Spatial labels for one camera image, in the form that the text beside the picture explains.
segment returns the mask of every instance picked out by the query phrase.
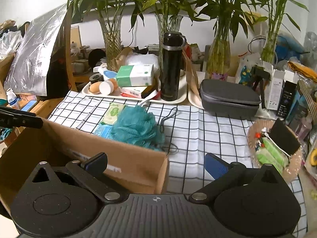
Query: black thermos bottle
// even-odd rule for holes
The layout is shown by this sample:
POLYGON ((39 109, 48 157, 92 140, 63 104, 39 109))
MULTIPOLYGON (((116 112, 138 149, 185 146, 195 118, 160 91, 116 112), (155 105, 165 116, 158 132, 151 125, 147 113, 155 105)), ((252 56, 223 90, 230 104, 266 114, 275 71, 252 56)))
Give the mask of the black thermos bottle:
POLYGON ((180 70, 183 68, 182 51, 186 38, 180 32, 168 31, 163 36, 161 65, 161 98, 174 101, 178 96, 180 70))

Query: black brush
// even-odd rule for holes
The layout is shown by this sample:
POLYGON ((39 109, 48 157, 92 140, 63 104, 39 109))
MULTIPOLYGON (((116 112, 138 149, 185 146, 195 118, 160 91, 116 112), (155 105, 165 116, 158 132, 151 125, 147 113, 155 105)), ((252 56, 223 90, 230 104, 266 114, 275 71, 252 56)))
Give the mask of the black brush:
POLYGON ((290 156, 294 155, 301 146, 294 134, 280 119, 275 121, 268 135, 277 146, 290 156))

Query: white checkered cloth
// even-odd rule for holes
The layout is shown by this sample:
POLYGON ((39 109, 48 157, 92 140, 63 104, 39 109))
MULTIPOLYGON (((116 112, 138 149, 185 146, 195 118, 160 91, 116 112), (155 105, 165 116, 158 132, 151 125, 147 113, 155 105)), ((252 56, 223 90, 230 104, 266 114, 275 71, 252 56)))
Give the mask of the white checkered cloth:
MULTIPOLYGON (((50 121, 92 133, 111 102, 135 106, 139 102, 132 100, 88 97, 81 93, 69 91, 65 99, 54 109, 50 121)), ((214 179, 204 169, 204 156, 211 152, 228 163, 238 161, 252 168, 248 152, 246 134, 253 124, 250 119, 237 120, 225 115, 211 115, 194 106, 166 105, 150 103, 148 112, 155 115, 157 123, 167 116, 171 109, 177 107, 177 114, 164 122, 165 151, 170 152, 169 193, 189 195, 214 179)), ((301 181, 297 177, 290 189, 297 198, 302 214, 293 233, 302 238, 307 229, 306 207, 301 181)))

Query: smartphone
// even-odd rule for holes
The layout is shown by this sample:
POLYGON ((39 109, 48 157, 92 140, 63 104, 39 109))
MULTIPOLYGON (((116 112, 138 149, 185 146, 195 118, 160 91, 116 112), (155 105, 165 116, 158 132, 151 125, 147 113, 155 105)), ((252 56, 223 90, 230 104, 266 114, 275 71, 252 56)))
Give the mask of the smartphone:
POLYGON ((37 103, 37 100, 31 100, 21 109, 21 111, 29 112, 37 103))

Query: egg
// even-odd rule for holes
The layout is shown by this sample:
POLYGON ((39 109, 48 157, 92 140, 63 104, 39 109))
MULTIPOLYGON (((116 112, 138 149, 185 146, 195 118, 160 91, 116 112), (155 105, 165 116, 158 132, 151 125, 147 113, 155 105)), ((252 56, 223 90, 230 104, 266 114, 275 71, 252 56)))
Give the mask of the egg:
POLYGON ((99 86, 100 86, 101 83, 102 83, 102 82, 96 82, 96 83, 91 84, 88 90, 89 90, 91 93, 93 93, 93 94, 98 94, 98 93, 100 93, 99 86))

